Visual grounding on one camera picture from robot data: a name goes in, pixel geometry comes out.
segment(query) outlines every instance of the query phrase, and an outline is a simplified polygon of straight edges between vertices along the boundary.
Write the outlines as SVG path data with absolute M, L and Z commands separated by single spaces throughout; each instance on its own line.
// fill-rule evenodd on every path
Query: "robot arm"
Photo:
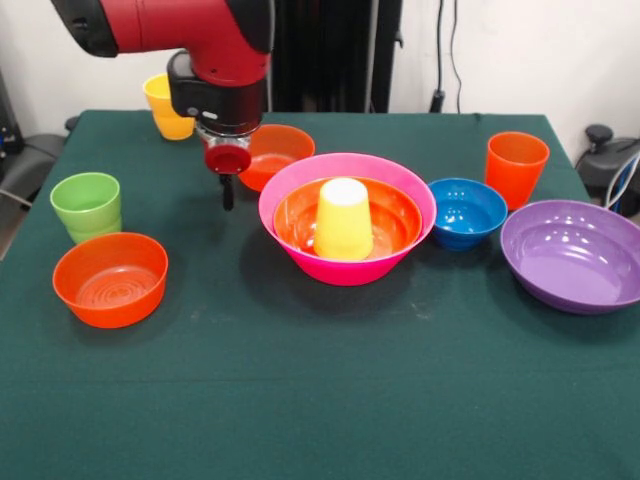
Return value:
M 186 49 L 167 66 L 174 110 L 196 118 L 211 170 L 229 175 L 248 168 L 247 136 L 262 119 L 273 46 L 273 0 L 52 2 L 92 55 Z

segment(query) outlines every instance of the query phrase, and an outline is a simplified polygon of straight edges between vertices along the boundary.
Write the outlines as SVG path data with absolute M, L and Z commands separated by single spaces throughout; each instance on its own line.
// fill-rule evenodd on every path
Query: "upside-down yellow cup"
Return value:
M 144 83 L 144 94 L 153 113 L 153 120 L 167 140 L 185 140 L 193 134 L 195 119 L 181 117 L 171 106 L 171 90 L 166 73 L 151 77 Z
M 367 187 L 353 178 L 334 178 L 320 189 L 315 252 L 332 260 L 360 261 L 373 250 Z

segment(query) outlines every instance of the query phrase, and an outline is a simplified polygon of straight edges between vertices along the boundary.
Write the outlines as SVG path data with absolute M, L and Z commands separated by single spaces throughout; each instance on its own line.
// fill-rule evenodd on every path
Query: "table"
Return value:
M 551 148 L 535 199 L 586 194 L 542 116 L 273 114 L 318 152 L 388 157 L 430 181 L 481 179 L 486 142 Z M 128 230 L 170 256 L 147 321 L 100 331 L 51 288 L 72 244 L 60 179 L 121 182 Z M 498 236 L 431 241 L 384 279 L 306 277 L 262 229 L 257 195 L 221 207 L 199 141 L 148 112 L 88 112 L 0 267 L 6 479 L 640 478 L 640 310 L 561 314 L 514 280 Z

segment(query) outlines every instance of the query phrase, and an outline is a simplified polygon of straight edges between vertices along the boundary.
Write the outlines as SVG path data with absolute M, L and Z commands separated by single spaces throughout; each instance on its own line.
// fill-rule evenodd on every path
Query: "red gripper cap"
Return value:
M 220 175 L 236 175 L 251 165 L 251 154 L 237 145 L 205 147 L 205 163 L 209 170 Z

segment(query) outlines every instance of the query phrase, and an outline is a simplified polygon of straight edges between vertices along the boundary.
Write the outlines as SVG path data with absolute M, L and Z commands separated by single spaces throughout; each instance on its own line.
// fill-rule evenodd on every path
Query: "plastic cup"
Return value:
M 144 83 L 144 93 L 153 113 L 153 120 L 167 140 L 185 140 L 193 135 L 195 119 L 181 117 L 171 106 L 171 89 L 166 73 L 151 77 Z
M 313 139 L 289 125 L 262 125 L 251 135 L 251 165 L 238 177 L 251 190 L 261 192 L 267 182 L 286 166 L 315 153 Z
M 549 159 L 549 147 L 521 132 L 503 132 L 489 139 L 485 182 L 496 189 L 509 210 L 524 206 Z
M 360 261 L 373 250 L 367 187 L 353 178 L 334 178 L 320 189 L 313 246 L 322 258 Z
M 369 194 L 373 250 L 365 260 L 389 257 L 412 245 L 422 232 L 422 214 L 411 197 L 378 180 L 351 178 L 363 183 Z M 325 183 L 327 179 L 322 178 L 296 188 L 280 202 L 273 217 L 278 238 L 315 257 L 318 257 L 314 249 L 318 200 Z
M 111 175 L 68 177 L 51 190 L 49 200 L 75 243 L 122 230 L 120 184 Z

